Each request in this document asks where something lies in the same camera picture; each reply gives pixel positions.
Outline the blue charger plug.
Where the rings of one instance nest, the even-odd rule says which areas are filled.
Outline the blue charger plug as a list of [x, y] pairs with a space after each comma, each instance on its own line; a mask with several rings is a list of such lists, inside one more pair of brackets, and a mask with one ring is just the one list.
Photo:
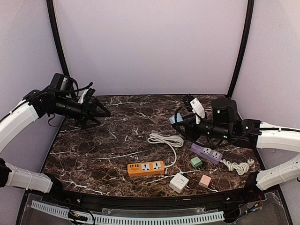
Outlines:
[[182, 118], [180, 113], [177, 113], [176, 115], [173, 115], [169, 118], [170, 123], [173, 125], [175, 122], [180, 123], [183, 122], [184, 119]]

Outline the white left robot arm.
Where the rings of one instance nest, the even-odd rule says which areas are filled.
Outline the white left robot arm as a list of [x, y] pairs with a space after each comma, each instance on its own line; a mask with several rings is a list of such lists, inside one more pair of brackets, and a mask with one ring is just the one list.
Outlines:
[[[44, 115], [62, 115], [76, 121], [80, 129], [100, 125], [99, 117], [109, 117], [111, 113], [93, 97], [92, 88], [86, 88], [79, 100], [68, 97], [74, 91], [46, 88], [33, 90], [0, 121], [0, 149], [6, 146], [27, 126]], [[55, 204], [66, 201], [62, 183], [51, 174], [37, 173], [14, 166], [3, 158], [0, 160], [0, 186], [16, 187], [47, 193]]]

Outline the orange power strip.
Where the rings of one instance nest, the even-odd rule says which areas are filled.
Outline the orange power strip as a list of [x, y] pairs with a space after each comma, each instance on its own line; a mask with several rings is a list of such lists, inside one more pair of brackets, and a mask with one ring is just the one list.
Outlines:
[[165, 172], [165, 164], [163, 161], [128, 164], [127, 172], [130, 177], [163, 174]]

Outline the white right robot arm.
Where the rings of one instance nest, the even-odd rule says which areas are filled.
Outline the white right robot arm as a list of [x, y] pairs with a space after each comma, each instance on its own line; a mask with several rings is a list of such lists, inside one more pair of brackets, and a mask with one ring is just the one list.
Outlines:
[[[182, 136], [195, 143], [200, 136], [226, 141], [225, 146], [252, 149], [279, 149], [300, 151], [300, 131], [295, 128], [280, 127], [260, 120], [252, 119], [198, 119], [174, 118], [171, 125]], [[249, 175], [250, 183], [260, 190], [295, 179], [300, 175], [300, 157], [296, 155], [291, 160], [268, 170]]]

